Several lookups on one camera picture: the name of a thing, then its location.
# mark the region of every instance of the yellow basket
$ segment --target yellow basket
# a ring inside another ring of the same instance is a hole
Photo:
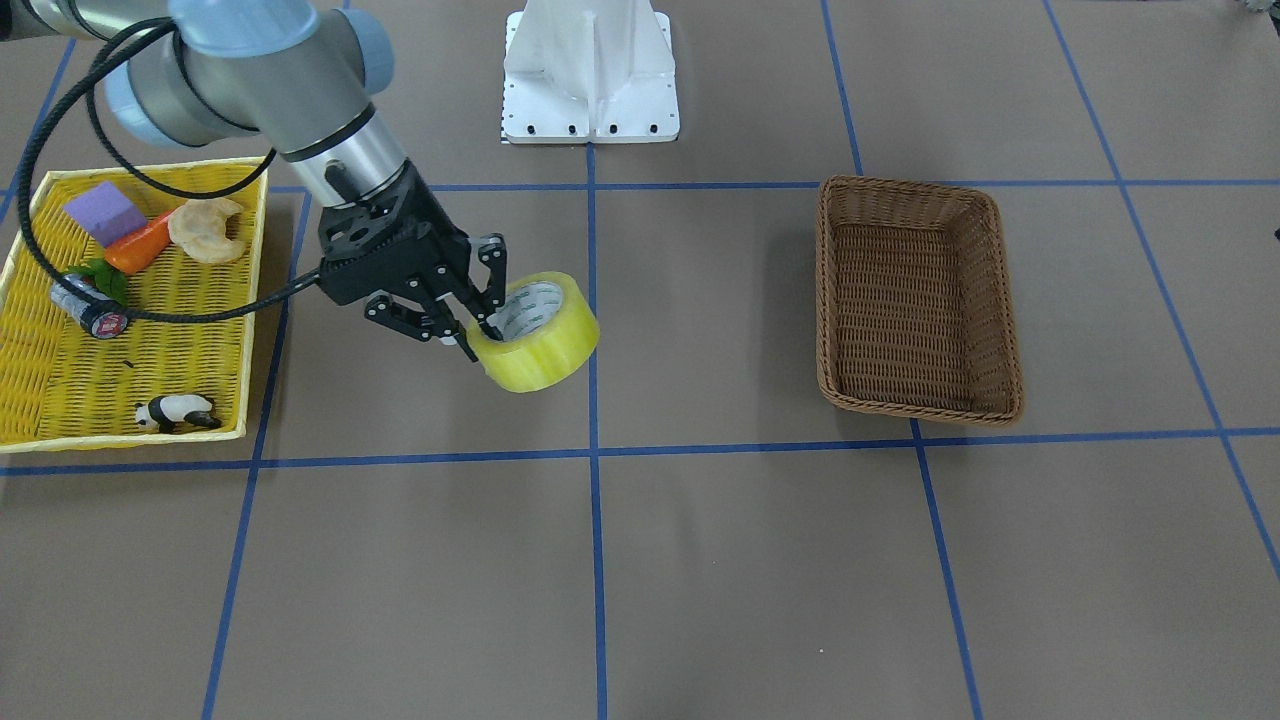
[[[191,191],[227,187],[261,159],[241,158],[142,168]],[[154,190],[123,169],[54,172],[32,200],[32,227],[54,266],[102,256],[102,249],[63,211],[63,205],[111,181],[147,218],[183,200]],[[266,173],[232,195],[244,211],[228,220],[228,236],[248,251],[227,265],[204,265],[169,247],[129,278],[129,306],[202,314],[257,299],[266,219]],[[95,340],[49,300],[52,281],[20,234],[0,275],[0,452],[91,450],[169,442],[209,442],[244,436],[253,315],[204,324],[136,320],[123,334]],[[223,427],[179,424],[174,434],[148,433],[134,404],[157,395],[200,393],[214,402]]]

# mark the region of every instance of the white plastic bracket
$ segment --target white plastic bracket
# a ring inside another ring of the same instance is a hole
[[[671,19],[649,0],[529,0],[507,18],[502,136],[512,143],[680,135]]]

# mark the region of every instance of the beige toy food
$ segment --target beige toy food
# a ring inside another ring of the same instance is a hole
[[[227,218],[243,209],[227,197],[188,200],[169,215],[169,240],[197,263],[230,263],[244,254],[244,241],[227,238]]]

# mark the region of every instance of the black cable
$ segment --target black cable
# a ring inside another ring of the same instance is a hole
[[[148,20],[142,20],[142,22],[133,23],[132,26],[129,26],[129,27],[122,29],[119,33],[116,33],[115,37],[123,36],[124,38],[128,38],[133,33],[136,33],[136,32],[138,32],[141,29],[147,29],[147,28],[151,28],[151,27],[163,27],[163,23],[166,19],[168,18],[152,18],[152,19],[148,19]],[[116,46],[119,46],[119,44],[116,44],[115,46],[113,46],[110,42],[108,42],[106,45],[104,45],[102,49],[97,51],[97,55],[93,56],[93,63],[90,64],[90,69],[92,69],[92,68],[95,68],[95,67],[105,63],[106,58],[111,54],[111,51]],[[253,184],[253,181],[256,181],[259,177],[261,177],[262,173],[266,172],[266,168],[268,168],[268,165],[271,164],[271,160],[275,160],[275,149],[273,147],[270,150],[270,152],[268,152],[266,156],[262,159],[262,163],[257,168],[253,169],[253,172],[251,172],[250,174],[244,176],[239,182],[237,182],[234,184],[230,184],[230,186],[224,187],[221,190],[214,190],[214,191],[209,191],[209,192],[197,192],[197,191],[192,191],[192,190],[182,190],[179,187],[173,187],[173,186],[165,184],[165,183],[163,183],[163,182],[152,178],[151,176],[143,173],[136,165],[133,165],[133,163],[129,163],[124,158],[124,155],[120,154],[120,151],[115,147],[115,143],[111,142],[111,138],[106,137],[106,131],[102,129],[102,120],[99,118],[99,114],[97,114],[97,99],[93,96],[93,91],[90,91],[90,92],[84,94],[84,109],[88,110],[88,124],[93,127],[93,136],[97,137],[97,142],[102,146],[104,150],[106,150],[106,152],[111,156],[113,160],[115,160],[115,163],[118,165],[120,165],[122,168],[124,168],[125,170],[128,170],[128,173],[131,176],[133,176],[133,177],[138,178],[140,181],[150,184],[151,187],[159,190],[160,192],[174,195],[177,197],[186,197],[187,200],[212,200],[215,197],[223,197],[224,195],[232,195],[234,192],[239,192],[239,191],[244,190],[246,187]]]
[[[164,36],[169,35],[177,28],[173,19],[170,18],[154,18],[148,20],[142,20],[134,23],[119,33],[116,33],[111,40],[108,41],[106,47],[99,53],[102,58],[101,61],[95,61],[90,68],[88,73],[81,78],[70,90],[63,95],[58,102],[50,108],[49,114],[40,122],[36,132],[32,135],[31,141],[22,152],[22,158],[18,161],[18,187],[17,187],[17,201],[18,201],[18,223],[22,229],[23,241],[27,245],[27,250],[31,252],[36,264],[47,274],[55,283],[70,292],[73,296],[81,299],[84,302],[96,302],[97,299],[86,293],[81,288],[72,284],[63,274],[54,266],[54,264],[41,250],[40,243],[36,241],[36,232],[32,228],[31,222],[31,182],[32,176],[36,170],[36,163],[40,160],[40,154],[44,151],[45,145],[47,145],[50,136],[54,129],[58,128],[58,123],[67,117],[67,113],[76,105],[81,99],[91,94],[99,82],[102,81],[111,70],[123,65],[131,58],[136,56],[138,53],[155,44]],[[111,55],[111,53],[129,40],[140,29],[148,29],[146,35],[136,40],[118,54]],[[184,314],[168,314],[168,313],[151,313],[147,310],[138,310],[132,307],[124,307],[123,313],[129,319],[138,320],[154,320],[163,323],[179,323],[179,324],[196,324],[196,323],[216,323],[221,320],[229,320],[232,318],[239,318],[250,313],[255,313],[266,307],[271,304],[280,302],[291,295],[300,292],[320,279],[319,269],[305,273],[303,275],[291,281],[285,287],[279,291],[248,305],[242,305],[230,310],[224,310],[221,313],[210,313],[204,315],[184,315]]]

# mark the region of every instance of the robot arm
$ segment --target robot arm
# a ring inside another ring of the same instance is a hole
[[[198,147],[261,132],[324,206],[319,284],[339,305],[419,341],[458,343],[445,299],[485,322],[504,301],[502,236],[454,225],[370,100],[390,82],[390,41],[360,10],[317,13],[307,0],[0,0],[5,38],[109,38],[169,15],[178,32],[106,81],[120,122],[160,146]],[[489,270],[470,278],[475,252]],[[402,297],[421,310],[397,300]]]

